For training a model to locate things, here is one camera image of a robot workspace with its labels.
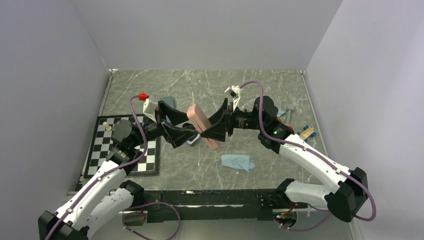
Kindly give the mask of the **pink glasses case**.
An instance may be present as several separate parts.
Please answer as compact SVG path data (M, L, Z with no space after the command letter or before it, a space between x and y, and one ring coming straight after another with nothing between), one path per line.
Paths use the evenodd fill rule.
M212 126L211 122L198 104L192 104L188 108L186 115L199 134L203 133ZM217 140L206 137L201 138L212 151L217 150L221 146L221 143Z

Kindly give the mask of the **blue cleaning cloth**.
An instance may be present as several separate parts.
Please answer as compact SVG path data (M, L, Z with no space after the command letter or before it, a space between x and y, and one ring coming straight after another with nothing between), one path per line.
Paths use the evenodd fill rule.
M221 156L221 164L237 170L244 170L250 173L255 167L249 155L243 154L225 154Z

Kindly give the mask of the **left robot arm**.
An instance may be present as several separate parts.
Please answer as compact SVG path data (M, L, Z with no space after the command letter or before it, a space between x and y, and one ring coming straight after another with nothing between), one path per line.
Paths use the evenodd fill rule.
M41 240L89 240L105 223L125 209L137 210L144 203L144 189L124 178L148 151L148 142L164 137L177 148L197 135L194 127L182 128L188 115L163 101L147 98L141 124L136 114L114 123L113 147L91 179L55 212L45 211L38 218Z

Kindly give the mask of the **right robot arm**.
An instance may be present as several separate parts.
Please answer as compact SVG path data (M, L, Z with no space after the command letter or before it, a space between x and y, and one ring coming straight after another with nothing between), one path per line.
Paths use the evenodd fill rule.
M257 97L251 111L240 110L235 102L225 101L212 116L207 117L196 104L187 112L190 121L209 147L216 150L234 129L259 130L258 139L267 149L289 158L321 181L321 185L286 179L276 193L282 208L293 203L307 203L328 210L343 222L359 219L358 211L371 200L366 172L339 164L310 146L294 130L282 123L278 108L268 97Z

